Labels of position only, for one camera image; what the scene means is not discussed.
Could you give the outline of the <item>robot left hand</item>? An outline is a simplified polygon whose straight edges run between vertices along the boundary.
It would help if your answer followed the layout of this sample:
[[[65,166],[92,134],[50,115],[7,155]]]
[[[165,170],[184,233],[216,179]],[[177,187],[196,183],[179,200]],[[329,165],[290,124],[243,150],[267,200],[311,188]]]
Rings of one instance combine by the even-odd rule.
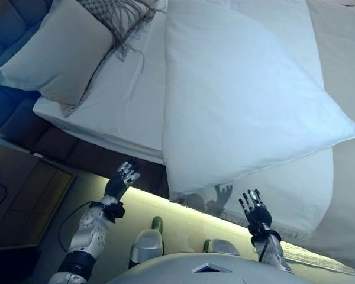
[[[127,189],[140,177],[138,170],[139,167],[135,161],[125,161],[107,182],[104,197],[108,196],[119,201]]]

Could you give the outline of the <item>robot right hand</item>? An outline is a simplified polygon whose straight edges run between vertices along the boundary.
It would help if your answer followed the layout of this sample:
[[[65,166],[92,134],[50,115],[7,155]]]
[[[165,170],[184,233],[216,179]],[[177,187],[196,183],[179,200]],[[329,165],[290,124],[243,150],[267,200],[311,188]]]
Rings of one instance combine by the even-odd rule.
[[[261,235],[270,230],[272,216],[266,208],[258,189],[242,193],[238,200],[248,221],[248,230],[252,236]]]

